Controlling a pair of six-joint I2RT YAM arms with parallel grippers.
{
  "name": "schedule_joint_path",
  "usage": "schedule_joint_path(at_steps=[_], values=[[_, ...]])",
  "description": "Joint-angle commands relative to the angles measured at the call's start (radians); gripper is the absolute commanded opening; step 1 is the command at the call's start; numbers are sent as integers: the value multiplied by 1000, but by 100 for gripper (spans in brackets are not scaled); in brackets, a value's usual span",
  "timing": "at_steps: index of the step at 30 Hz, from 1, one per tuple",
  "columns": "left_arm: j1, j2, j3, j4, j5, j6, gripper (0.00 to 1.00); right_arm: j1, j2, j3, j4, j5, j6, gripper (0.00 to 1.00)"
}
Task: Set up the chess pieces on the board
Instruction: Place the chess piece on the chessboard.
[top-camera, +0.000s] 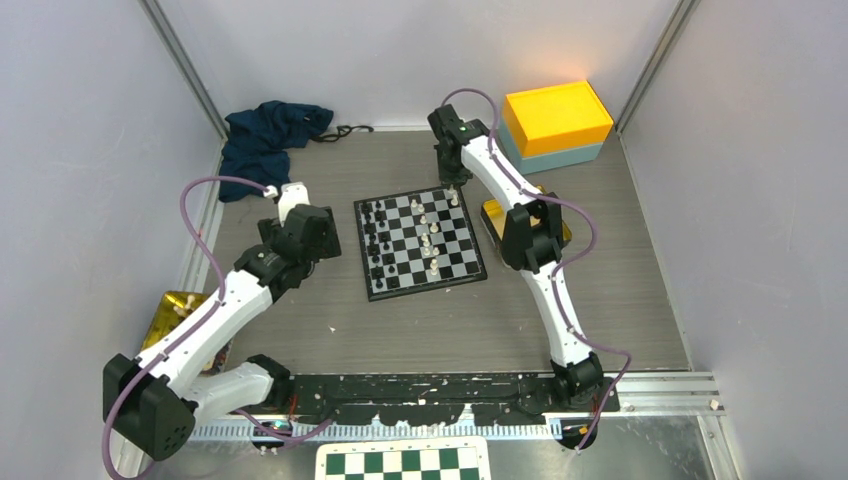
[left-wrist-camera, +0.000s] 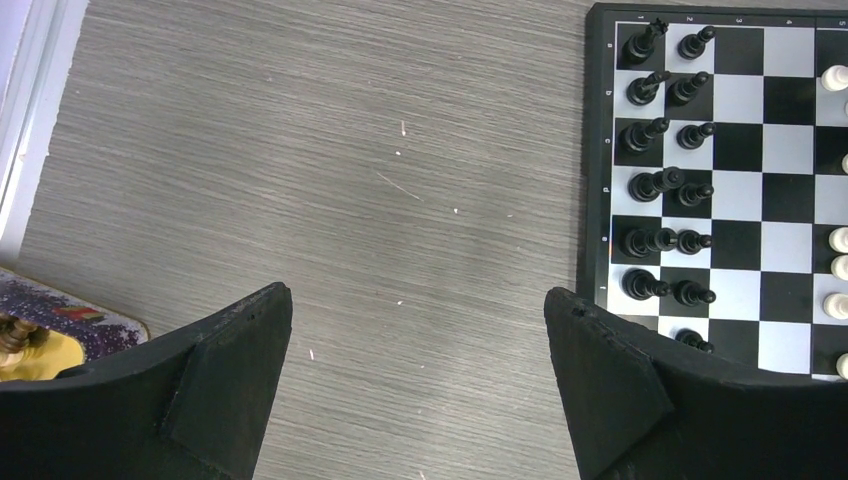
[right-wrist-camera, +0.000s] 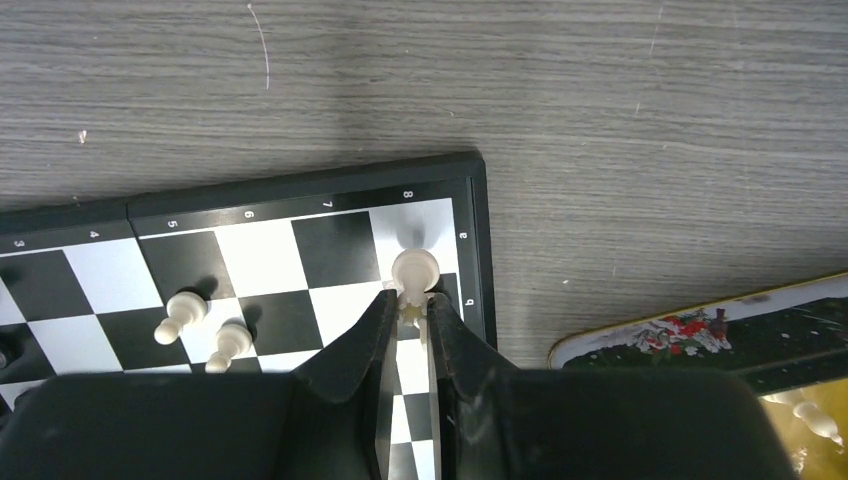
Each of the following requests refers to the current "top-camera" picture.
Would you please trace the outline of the gold tin tray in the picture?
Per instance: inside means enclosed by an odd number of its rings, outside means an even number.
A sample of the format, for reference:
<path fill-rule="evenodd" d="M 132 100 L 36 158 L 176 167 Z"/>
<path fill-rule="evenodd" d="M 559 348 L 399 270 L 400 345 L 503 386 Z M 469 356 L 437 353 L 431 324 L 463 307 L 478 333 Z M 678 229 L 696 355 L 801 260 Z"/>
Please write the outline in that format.
<path fill-rule="evenodd" d="M 536 185 L 536 188 L 538 188 L 540 193 L 543 195 L 552 193 L 548 192 L 542 185 Z M 480 214 L 495 249 L 500 251 L 506 222 L 506 213 L 496 199 L 490 199 L 483 202 Z M 541 219 L 538 216 L 530 216 L 531 229 L 535 229 L 540 223 Z M 573 238 L 573 234 L 570 227 L 564 220 L 562 221 L 562 233 L 564 246 L 568 246 Z"/>

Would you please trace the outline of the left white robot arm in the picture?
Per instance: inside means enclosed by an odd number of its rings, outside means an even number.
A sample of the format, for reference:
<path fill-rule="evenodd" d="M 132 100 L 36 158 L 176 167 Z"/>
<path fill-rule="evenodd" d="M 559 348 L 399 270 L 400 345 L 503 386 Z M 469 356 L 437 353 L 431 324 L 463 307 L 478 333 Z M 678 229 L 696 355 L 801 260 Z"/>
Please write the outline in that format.
<path fill-rule="evenodd" d="M 261 242 L 243 252 L 218 289 L 171 333 L 103 371 L 104 435 L 117 432 L 155 461 L 174 455 L 195 427 L 248 406 L 269 413 L 293 396 L 290 371 L 262 354 L 232 371 L 205 365 L 251 320 L 300 286 L 341 247 L 330 207 L 299 204 L 284 220 L 258 222 Z"/>

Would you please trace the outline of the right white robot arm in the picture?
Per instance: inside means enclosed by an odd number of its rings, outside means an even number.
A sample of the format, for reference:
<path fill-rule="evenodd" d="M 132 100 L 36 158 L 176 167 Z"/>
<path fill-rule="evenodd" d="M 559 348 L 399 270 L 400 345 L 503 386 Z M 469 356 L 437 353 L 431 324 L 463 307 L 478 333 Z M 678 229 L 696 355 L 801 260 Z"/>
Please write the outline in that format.
<path fill-rule="evenodd" d="M 447 186 L 478 178 L 505 214 L 499 252 L 527 283 L 548 337 L 558 403 L 577 411 L 610 396 L 598 355 L 586 343 L 564 273 L 561 205 L 531 185 L 506 159 L 479 120 L 463 121 L 446 104 L 427 117 L 437 144 L 438 173 Z"/>

